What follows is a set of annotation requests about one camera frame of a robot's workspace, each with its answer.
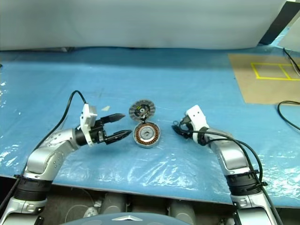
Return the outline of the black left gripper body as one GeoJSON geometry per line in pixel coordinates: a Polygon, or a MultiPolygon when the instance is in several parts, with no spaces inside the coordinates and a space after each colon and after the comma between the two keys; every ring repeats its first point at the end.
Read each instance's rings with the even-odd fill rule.
{"type": "Polygon", "coordinates": [[[104,124],[108,123],[108,118],[100,118],[95,121],[94,126],[90,129],[90,137],[93,143],[103,143],[109,144],[107,140],[106,131],[104,129],[104,124]]]}

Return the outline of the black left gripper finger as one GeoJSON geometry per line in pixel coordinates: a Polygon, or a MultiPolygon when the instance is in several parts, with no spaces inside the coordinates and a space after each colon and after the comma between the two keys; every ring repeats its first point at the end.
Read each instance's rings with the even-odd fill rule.
{"type": "Polygon", "coordinates": [[[106,124],[106,123],[113,123],[113,122],[119,121],[124,117],[125,117],[125,115],[122,113],[114,113],[114,114],[111,114],[111,115],[108,115],[105,117],[101,117],[100,120],[103,124],[106,124]]]}
{"type": "Polygon", "coordinates": [[[110,136],[106,136],[104,139],[105,143],[114,143],[124,139],[125,137],[129,136],[132,133],[132,130],[121,130],[118,132],[113,133],[110,136]]]}

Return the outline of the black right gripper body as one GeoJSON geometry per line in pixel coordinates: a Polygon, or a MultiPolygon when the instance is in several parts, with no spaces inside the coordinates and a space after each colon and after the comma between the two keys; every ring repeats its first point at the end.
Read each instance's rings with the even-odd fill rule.
{"type": "Polygon", "coordinates": [[[179,123],[180,135],[184,138],[193,138],[193,126],[191,119],[183,118],[179,123]]]}

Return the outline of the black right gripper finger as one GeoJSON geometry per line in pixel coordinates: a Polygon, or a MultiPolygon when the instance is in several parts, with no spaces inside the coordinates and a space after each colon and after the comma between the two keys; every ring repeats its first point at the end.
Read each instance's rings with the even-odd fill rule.
{"type": "Polygon", "coordinates": [[[185,131],[182,131],[182,129],[178,125],[172,125],[172,129],[174,132],[184,138],[187,138],[187,133],[185,131]]]}

